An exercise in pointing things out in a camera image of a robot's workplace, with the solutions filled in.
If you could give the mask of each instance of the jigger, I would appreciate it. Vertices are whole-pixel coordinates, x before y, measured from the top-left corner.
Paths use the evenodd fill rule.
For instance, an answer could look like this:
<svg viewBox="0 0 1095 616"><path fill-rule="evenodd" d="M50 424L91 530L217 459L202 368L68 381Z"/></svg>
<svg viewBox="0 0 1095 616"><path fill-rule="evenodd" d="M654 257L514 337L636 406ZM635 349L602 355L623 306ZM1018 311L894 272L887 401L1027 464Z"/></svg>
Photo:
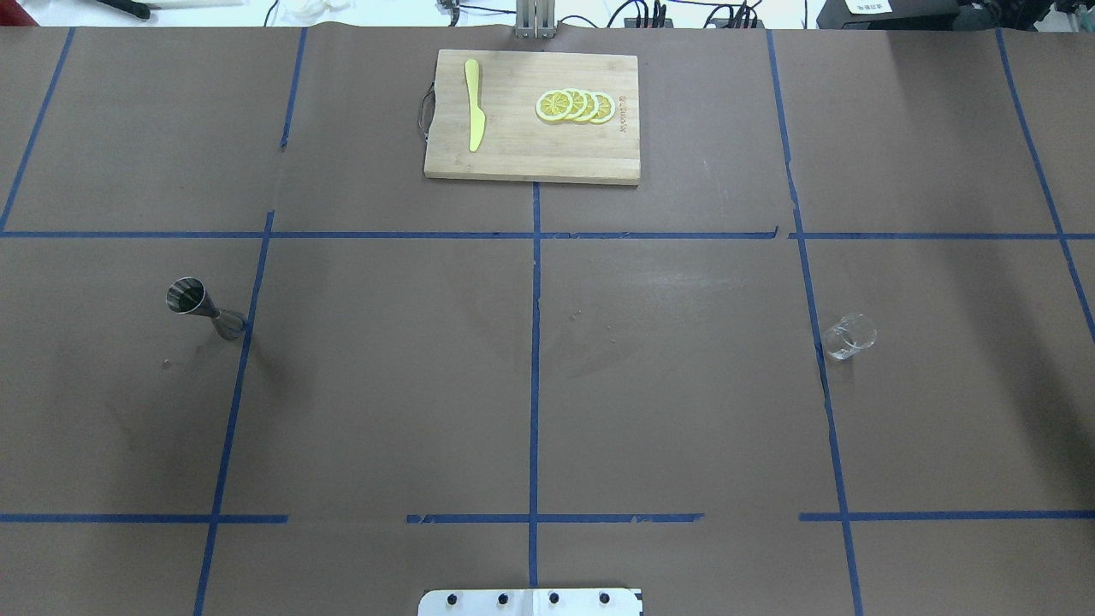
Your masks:
<svg viewBox="0 0 1095 616"><path fill-rule="evenodd" d="M212 319L212 328L224 340L240 338L247 325L243 315L217 307L201 280L189 276L178 278L168 289L168 307L176 315L209 317Z"/></svg>

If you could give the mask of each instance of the blue tape line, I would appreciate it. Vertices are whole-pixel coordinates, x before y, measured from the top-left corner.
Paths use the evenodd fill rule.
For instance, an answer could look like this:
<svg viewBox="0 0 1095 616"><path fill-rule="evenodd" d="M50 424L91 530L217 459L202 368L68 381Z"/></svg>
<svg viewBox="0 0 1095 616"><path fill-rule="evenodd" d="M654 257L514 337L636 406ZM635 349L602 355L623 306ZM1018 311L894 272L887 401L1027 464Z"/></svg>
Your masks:
<svg viewBox="0 0 1095 616"><path fill-rule="evenodd" d="M529 588L539 585L540 513L540 182L532 183L532 359L529 392Z"/></svg>
<svg viewBox="0 0 1095 616"><path fill-rule="evenodd" d="M541 513L542 524L692 524L702 513Z"/></svg>
<svg viewBox="0 0 1095 616"><path fill-rule="evenodd" d="M806 252L806 240L803 239L803 212L798 204L798 190L791 173L791 139L787 135L787 119L783 108L783 91L780 86L780 68L775 59L775 40L772 31L764 31L768 36L768 57L772 69L772 89L775 92L775 108L780 119L780 138L783 141L783 161L787 172L787 187L794 205L795 231L798 233L798 259L803 267L803 281L806 286L806 305L810 315L810 332L814 336L814 355L818 364L818 376L821 380L821 392L825 396L826 419L829 422L829 455L832 458L833 480L837 485L837 501L840 512L848 514L848 497L844 491L844 472L840 462L840 444L837 440L837 421L832 412L832 398L829 394L829 375L826 372L825 356L821 351L821 335L818 327L817 305L814 301L814 280L810 277L810 260ZM856 616L863 616L863 597L860 592L860 572L855 562L855 545L852 541L852 525L846 520L841 523L844 535L844 556L848 559L848 578L852 590L852 606Z"/></svg>
<svg viewBox="0 0 1095 616"><path fill-rule="evenodd" d="M791 239L807 240L1056 240L1057 233L915 233L915 232L793 232Z"/></svg>
<svg viewBox="0 0 1095 616"><path fill-rule="evenodd" d="M159 513L4 513L4 524L208 524L209 516Z"/></svg>
<svg viewBox="0 0 1095 616"><path fill-rule="evenodd" d="M441 513L407 516L407 524L528 524L528 522L529 516L525 513Z"/></svg>
<svg viewBox="0 0 1095 616"><path fill-rule="evenodd" d="M277 231L277 239L440 239L440 240L530 240L532 233L495 231Z"/></svg>
<svg viewBox="0 0 1095 616"><path fill-rule="evenodd" d="M218 524L288 524L288 515L221 515L217 519Z"/></svg>
<svg viewBox="0 0 1095 616"><path fill-rule="evenodd" d="M211 515L170 513L0 513L0 524L209 524ZM220 524L288 524L288 515L222 515Z"/></svg>
<svg viewBox="0 0 1095 616"><path fill-rule="evenodd" d="M538 513L537 524L692 524L702 513ZM441 513L408 515L407 524L527 524L523 513Z"/></svg>
<svg viewBox="0 0 1095 616"><path fill-rule="evenodd" d="M4 202L3 212L0 213L0 231L8 225L8 217L11 216L11 208L15 205L15 195L19 193L19 185L23 183L23 173L26 172L26 164L31 161L31 151L34 150L34 142L38 140L38 130L42 129L42 121L46 118L46 109L49 108L49 101L54 97L54 91L57 90L57 81L61 78L61 68L65 67L65 59L68 58L69 48L72 47L72 37L76 36L76 28L70 27L68 36L65 37L65 46L61 47L61 55L57 58L57 66L54 67L54 77L49 80L49 86L46 88L46 95L42 100L42 106L38 107L38 117L34 120L34 127L31 128L31 136L26 140L26 148L23 149L23 159L19 161L19 168L15 170L15 178L11 182L11 189L8 190L8 200Z"/></svg>
<svg viewBox="0 0 1095 616"><path fill-rule="evenodd" d="M1072 251L1069 248L1069 241L1064 235L1061 217L1057 212L1057 204L1053 202L1053 194L1049 189L1049 182L1046 181L1046 172L1041 167L1041 159L1038 156L1038 149L1034 144L1034 137L1030 136L1026 114L1023 112L1023 103L1019 102L1019 92L1015 88L1015 79L1012 77L1012 63L1007 59L1007 47L1004 45L1004 31L999 27L996 28L996 46L1000 48L1000 61L1004 66L1004 77L1007 78L1007 89L1012 92L1012 103L1015 105L1015 114L1019 118L1023 138L1026 139L1027 150L1030 151L1030 160L1034 161L1034 170L1038 173L1038 183L1041 184L1041 193L1046 196L1046 205L1049 207L1049 214L1053 219L1053 228L1057 229L1057 235L1061 242L1061 252L1064 253L1064 260L1069 265L1072 286L1076 289L1076 297L1080 299L1080 306L1084 312L1084 319L1087 322L1087 333L1092 337L1092 342L1095 342L1095 318L1092 318L1091 305L1087 303L1087 293L1084 292L1084 284L1080 281L1080 274L1076 271L1076 264L1072 259Z"/></svg>
<svg viewBox="0 0 1095 616"><path fill-rule="evenodd" d="M773 231L745 232L636 232L636 231L579 231L569 233L554 231L543 233L545 240L771 240L780 232L780 226Z"/></svg>
<svg viewBox="0 0 1095 616"><path fill-rule="evenodd" d="M1088 510L1008 510L1008 511L874 511L840 513L800 513L799 522L932 522L941 520L1095 520Z"/></svg>
<svg viewBox="0 0 1095 616"><path fill-rule="evenodd" d="M232 392L232 407L228 414L228 427L224 430L224 446L220 454L220 469L217 473L217 489L212 497L212 520L206 535L206 549L201 558L201 573L198 576L198 590L194 600L194 616L201 616L205 606L205 593L209 585L209 570L212 567L212 553L217 544L217 519L224 500L224 484L228 481L228 463L232 457L232 442L235 439L235 422L240 415L240 399L243 397L243 375L247 370L247 357L251 353L251 337L255 329L255 312L258 307L258 291L263 286L263 275L266 270L266 253L270 245L270 233L274 230L274 212L266 213L266 226L263 229L263 244L258 249L258 266L255 268L255 281L251 287L251 304L247 307L246 332L243 335L243 349L240 351L240 365L235 371L235 390Z"/></svg>
<svg viewBox="0 0 1095 616"><path fill-rule="evenodd" d="M0 231L4 237L41 239L258 239L262 231Z"/></svg>
<svg viewBox="0 0 1095 616"><path fill-rule="evenodd" d="M300 40L297 43L297 65L292 69L292 85L289 86L289 104L285 108L285 127L281 128L284 149L289 143L289 126L292 124L292 108L297 104L297 85L300 83L300 65L304 61L304 43L308 40L308 28L300 28Z"/></svg>

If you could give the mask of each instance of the knife handle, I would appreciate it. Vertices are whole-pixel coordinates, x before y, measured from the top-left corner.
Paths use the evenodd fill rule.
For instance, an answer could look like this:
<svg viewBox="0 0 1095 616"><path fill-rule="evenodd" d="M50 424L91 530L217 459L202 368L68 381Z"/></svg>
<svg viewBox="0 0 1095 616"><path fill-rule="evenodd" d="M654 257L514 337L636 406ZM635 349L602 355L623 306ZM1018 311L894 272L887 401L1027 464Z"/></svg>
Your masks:
<svg viewBox="0 0 1095 616"><path fill-rule="evenodd" d="M125 11L130 15L139 19L147 20L152 15L148 10L148 4L142 4L141 2L132 2L131 0L99 0L107 7L114 7L119 11Z"/></svg>
<svg viewBox="0 0 1095 616"><path fill-rule="evenodd" d="M479 107L479 60L468 58L464 61L464 77L468 79L468 102L471 108Z"/></svg>

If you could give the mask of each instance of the wooden cutting board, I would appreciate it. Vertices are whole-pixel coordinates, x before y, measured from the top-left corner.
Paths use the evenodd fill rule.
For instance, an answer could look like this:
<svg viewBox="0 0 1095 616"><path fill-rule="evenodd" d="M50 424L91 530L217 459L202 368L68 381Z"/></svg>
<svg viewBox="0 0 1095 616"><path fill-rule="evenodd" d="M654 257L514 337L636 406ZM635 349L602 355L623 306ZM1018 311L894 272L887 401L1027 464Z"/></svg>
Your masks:
<svg viewBox="0 0 1095 616"><path fill-rule="evenodd" d="M483 142L468 149L464 61L480 62ZM601 125L537 116L548 90L602 91L616 114ZM638 184L638 58L593 54L441 49L437 101L426 143L426 176L583 184Z"/></svg>

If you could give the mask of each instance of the brown table surface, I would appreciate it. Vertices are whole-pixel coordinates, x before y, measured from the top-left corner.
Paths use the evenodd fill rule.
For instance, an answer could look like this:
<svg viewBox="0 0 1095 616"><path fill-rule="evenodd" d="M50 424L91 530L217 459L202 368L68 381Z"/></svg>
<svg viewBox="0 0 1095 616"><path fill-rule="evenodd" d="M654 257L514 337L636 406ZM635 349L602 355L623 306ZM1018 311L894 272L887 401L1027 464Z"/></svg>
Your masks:
<svg viewBox="0 0 1095 616"><path fill-rule="evenodd" d="M641 185L425 178L439 48L637 55ZM0 63L0 613L1091 614L1095 38L7 28ZM244 340L166 310L186 275ZM877 345L822 360L846 313Z"/></svg>

